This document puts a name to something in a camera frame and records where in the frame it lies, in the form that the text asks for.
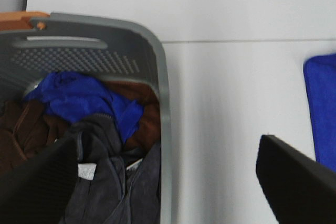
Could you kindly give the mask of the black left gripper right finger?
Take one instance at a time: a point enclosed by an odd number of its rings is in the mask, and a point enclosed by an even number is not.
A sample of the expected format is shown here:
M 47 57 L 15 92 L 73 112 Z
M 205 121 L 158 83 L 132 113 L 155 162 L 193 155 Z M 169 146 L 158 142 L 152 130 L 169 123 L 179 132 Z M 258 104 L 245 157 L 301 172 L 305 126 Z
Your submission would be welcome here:
M 279 223 L 335 223 L 335 172 L 262 135 L 256 175 Z

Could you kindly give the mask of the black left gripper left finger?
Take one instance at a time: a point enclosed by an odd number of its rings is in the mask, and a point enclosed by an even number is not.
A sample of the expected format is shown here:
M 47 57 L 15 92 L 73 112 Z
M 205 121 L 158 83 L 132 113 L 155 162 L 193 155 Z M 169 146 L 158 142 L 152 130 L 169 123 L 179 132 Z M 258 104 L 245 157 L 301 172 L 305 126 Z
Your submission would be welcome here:
M 75 141 L 57 140 L 1 176 L 1 223 L 58 223 L 77 178 Z

